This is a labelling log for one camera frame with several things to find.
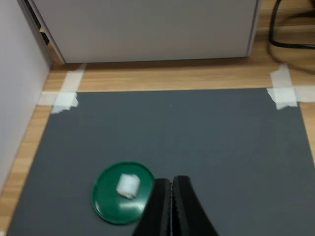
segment white tape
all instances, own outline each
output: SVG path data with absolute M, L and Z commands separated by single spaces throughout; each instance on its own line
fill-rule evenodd
M 42 92 L 38 105 L 51 106 L 55 103 L 58 92 Z
M 292 86 L 291 76 L 287 64 L 270 73 L 273 88 L 267 92 L 276 103 L 276 108 L 297 107 L 298 102 L 315 102 L 315 86 Z
M 77 89 L 83 77 L 86 63 L 81 64 L 75 71 L 68 71 L 60 92 L 42 92 L 38 105 L 53 106 L 51 113 L 59 113 L 77 107 Z
M 291 87 L 291 76 L 287 64 L 281 64 L 279 69 L 270 73 L 273 87 Z
M 68 71 L 60 91 L 76 92 L 79 88 L 86 66 L 87 66 L 86 63 L 84 63 L 81 64 L 78 69 L 74 71 Z
M 276 108 L 297 107 L 297 100 L 293 87 L 267 88 L 268 94 L 276 103 Z
M 64 110 L 69 111 L 71 107 L 77 107 L 78 104 L 76 92 L 59 92 L 51 114 L 59 113 Z
M 295 86 L 296 100 L 299 102 L 315 102 L 315 86 Z

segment white object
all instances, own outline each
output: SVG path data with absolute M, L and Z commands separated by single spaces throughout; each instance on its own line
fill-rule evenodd
M 140 179 L 138 176 L 122 174 L 116 191 L 119 195 L 131 199 L 137 196 L 139 186 Z
M 68 71 L 60 92 L 43 91 L 38 105 L 54 106 L 52 114 L 63 110 L 70 110 L 71 107 L 77 107 L 79 102 L 76 99 L 77 89 L 80 85 L 86 64 L 81 64 L 78 69 Z
M 267 88 L 267 91 L 278 110 L 297 107 L 298 102 L 315 102 L 315 86 L 293 86 L 287 64 L 281 64 L 270 77 L 273 88 Z
M 52 65 L 25 1 L 0 1 L 0 194 Z
M 65 63 L 246 57 L 260 2 L 30 0 Z

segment green plastic lid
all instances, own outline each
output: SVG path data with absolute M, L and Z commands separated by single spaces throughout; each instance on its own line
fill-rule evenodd
M 128 199 L 120 196 L 116 187 L 121 174 L 135 174 L 140 179 L 137 196 Z M 94 210 L 104 220 L 113 224 L 128 224 L 138 220 L 148 201 L 154 175 L 144 165 L 123 161 L 106 168 L 97 178 L 92 191 Z

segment black cable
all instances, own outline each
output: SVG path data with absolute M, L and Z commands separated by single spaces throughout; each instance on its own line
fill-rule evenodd
M 294 43 L 280 43 L 274 40 L 274 27 L 275 27 L 275 21 L 276 21 L 276 14 L 278 11 L 278 7 L 280 5 L 280 2 L 282 0 L 277 0 L 276 4 L 274 6 L 274 9 L 272 11 L 271 15 L 271 20 L 270 20 L 270 26 L 269 26 L 269 42 L 272 45 L 275 45 L 277 47 L 282 47 L 282 48 L 305 48 L 305 49 L 315 49 L 314 44 L 294 44 Z

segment gray mat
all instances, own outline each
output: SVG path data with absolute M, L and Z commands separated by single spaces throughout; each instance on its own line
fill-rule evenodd
M 189 175 L 221 236 L 314 236 L 315 169 L 300 108 L 266 89 L 79 93 L 51 115 L 9 236 L 129 236 L 94 212 L 98 174 L 121 160 Z

